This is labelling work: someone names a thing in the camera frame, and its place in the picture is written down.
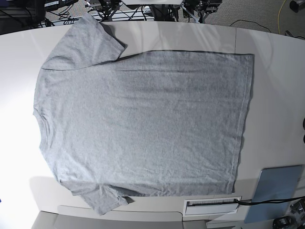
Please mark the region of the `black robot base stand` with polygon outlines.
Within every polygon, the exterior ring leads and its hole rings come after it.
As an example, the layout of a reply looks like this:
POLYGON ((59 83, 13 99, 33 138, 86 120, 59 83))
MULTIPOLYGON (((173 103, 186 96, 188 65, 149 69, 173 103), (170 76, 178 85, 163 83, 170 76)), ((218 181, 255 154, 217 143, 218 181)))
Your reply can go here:
POLYGON ((147 17, 151 17, 154 21, 178 22, 180 8, 180 5, 143 5, 141 6, 141 12, 145 21, 147 17))

